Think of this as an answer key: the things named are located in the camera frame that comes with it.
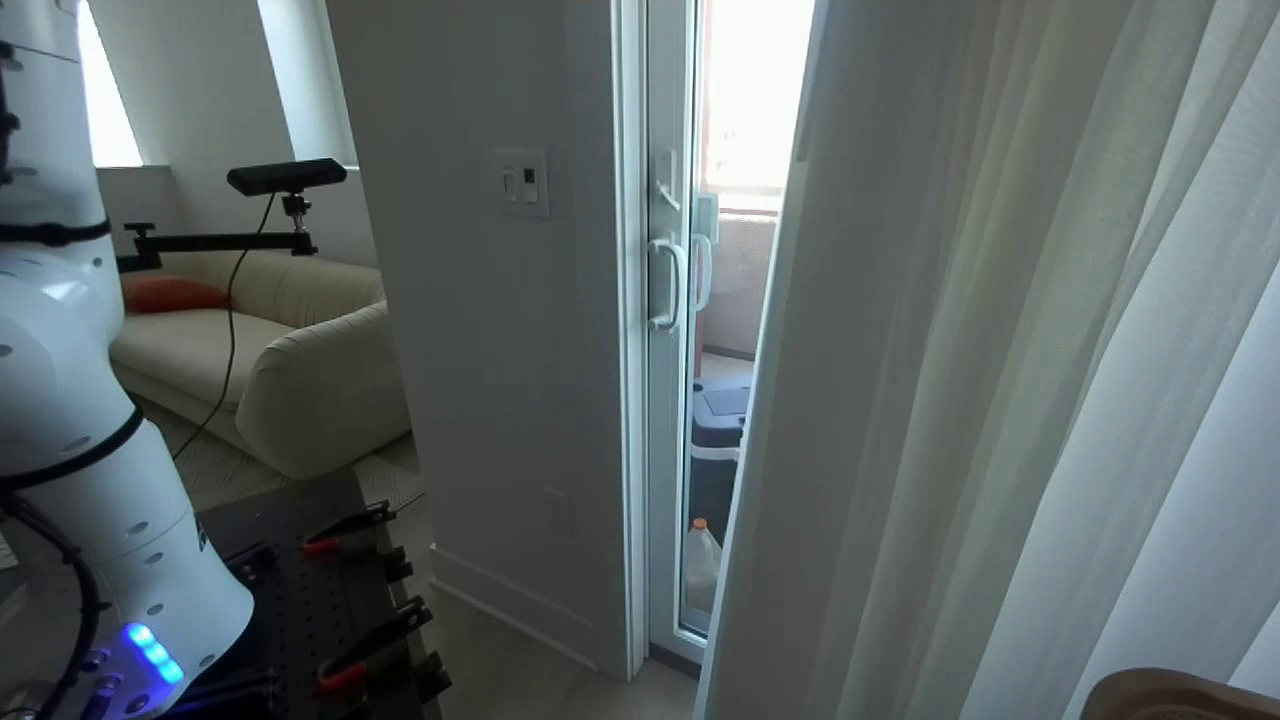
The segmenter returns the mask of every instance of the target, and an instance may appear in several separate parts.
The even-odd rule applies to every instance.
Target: light switch
[[[506,218],[546,219],[554,213],[554,175],[546,148],[498,148],[498,201]]]

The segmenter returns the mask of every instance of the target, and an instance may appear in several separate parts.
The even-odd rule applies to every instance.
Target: white robot
[[[159,715],[254,619],[109,370],[81,0],[0,0],[0,715]]]

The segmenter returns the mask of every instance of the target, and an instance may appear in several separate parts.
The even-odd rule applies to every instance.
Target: cable
[[[106,600],[101,600],[101,589],[97,589],[88,563],[81,560],[81,550],[37,503],[27,503],[23,496],[14,494],[14,496],[0,496],[0,513],[27,523],[27,533],[37,533],[45,544],[53,544],[71,563],[76,584],[81,584],[76,650],[71,650],[60,679],[53,684],[49,701],[37,714],[37,720],[49,720],[64,704],[70,689],[76,684],[81,656],[88,656],[88,643],[97,635],[97,612],[106,608]]]
[[[259,234],[268,228],[272,210],[277,210],[277,192],[268,198],[268,210],[264,210],[264,218],[255,219],[255,234],[254,234],[254,237],[259,237]],[[224,298],[229,298],[229,363],[224,363],[224,387],[218,391],[209,417],[176,444],[171,455],[183,455],[183,451],[204,435],[204,427],[218,421],[218,412],[229,405],[233,373],[236,373],[236,351],[242,351],[242,349],[236,349],[242,335],[236,335],[233,288],[236,288],[236,278],[242,278],[242,265],[245,265],[247,251],[254,251],[254,250],[245,250],[245,251],[236,255],[233,278],[229,278],[229,288],[224,288]]]

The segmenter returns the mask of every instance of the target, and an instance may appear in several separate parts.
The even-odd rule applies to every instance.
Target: sheer curtain
[[[703,715],[1280,694],[1268,0],[829,0]]]

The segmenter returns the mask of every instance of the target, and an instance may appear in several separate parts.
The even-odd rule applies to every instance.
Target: door handle
[[[684,250],[673,237],[662,237],[648,244],[648,251],[662,255],[664,274],[670,274],[670,304],[664,304],[664,314],[648,314],[648,324],[677,328],[680,314],[684,314]]]

